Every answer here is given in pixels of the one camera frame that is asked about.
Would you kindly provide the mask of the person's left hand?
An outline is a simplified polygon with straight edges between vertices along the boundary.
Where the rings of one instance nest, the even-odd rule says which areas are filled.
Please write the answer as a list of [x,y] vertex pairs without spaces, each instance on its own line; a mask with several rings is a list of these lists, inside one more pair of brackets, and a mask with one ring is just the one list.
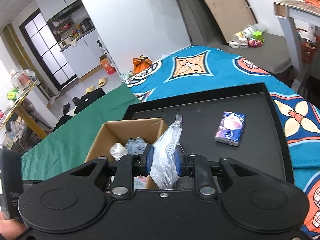
[[0,223],[1,223],[0,224],[1,239],[6,239],[6,240],[16,239],[26,230],[26,227],[22,222],[14,219],[10,219],[10,220],[5,219],[3,212],[1,212]]

